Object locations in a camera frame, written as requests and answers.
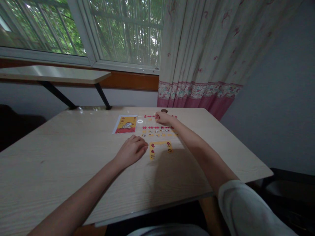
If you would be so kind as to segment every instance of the person's left hand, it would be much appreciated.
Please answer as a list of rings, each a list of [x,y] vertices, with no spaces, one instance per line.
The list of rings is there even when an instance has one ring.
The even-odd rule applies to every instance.
[[[121,168],[127,168],[138,161],[148,149],[148,144],[142,137],[132,135],[121,146],[113,161]]]

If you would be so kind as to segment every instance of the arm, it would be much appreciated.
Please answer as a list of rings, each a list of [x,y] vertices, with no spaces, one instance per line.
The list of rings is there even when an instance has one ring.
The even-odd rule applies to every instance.
[[[156,115],[158,123],[170,124],[177,130],[189,151],[196,158],[217,196],[221,185],[230,180],[238,180],[238,177],[225,164],[219,154],[199,135],[165,112],[157,112]]]
[[[91,213],[110,182],[126,167],[139,160],[148,144],[132,135],[120,148],[116,157],[92,179],[64,201],[28,235],[72,235]]]

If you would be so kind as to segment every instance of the cartoon dog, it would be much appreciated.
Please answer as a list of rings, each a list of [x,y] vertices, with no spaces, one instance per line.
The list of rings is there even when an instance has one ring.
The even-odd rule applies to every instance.
[[[131,128],[130,126],[134,125],[131,122],[126,123],[122,128]]]

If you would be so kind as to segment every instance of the windowsill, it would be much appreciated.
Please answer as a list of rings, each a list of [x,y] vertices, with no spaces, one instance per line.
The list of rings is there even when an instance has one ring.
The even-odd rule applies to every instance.
[[[58,64],[52,64],[52,63],[39,63],[39,62],[0,58],[0,68],[32,66],[32,65],[48,65],[48,66],[68,67],[68,68],[77,68],[77,69],[110,71],[112,73],[112,76],[100,82],[100,85],[102,86],[102,88],[136,89],[136,90],[147,90],[147,91],[158,90],[158,79],[159,79],[158,75],[138,74],[138,73],[131,73],[131,72],[115,71],[115,70],[87,68],[85,66],[58,65]],[[0,78],[0,82],[37,84],[36,81],[28,81],[28,80],[12,81],[9,79],[1,79],[1,78]],[[63,83],[63,82],[53,82],[53,84],[57,86],[70,86],[70,87],[93,86],[93,85],[88,85],[88,84]]]

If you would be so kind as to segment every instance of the window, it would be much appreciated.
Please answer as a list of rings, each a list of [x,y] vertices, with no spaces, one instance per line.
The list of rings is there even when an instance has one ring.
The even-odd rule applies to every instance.
[[[0,56],[158,74],[164,0],[3,0]]]

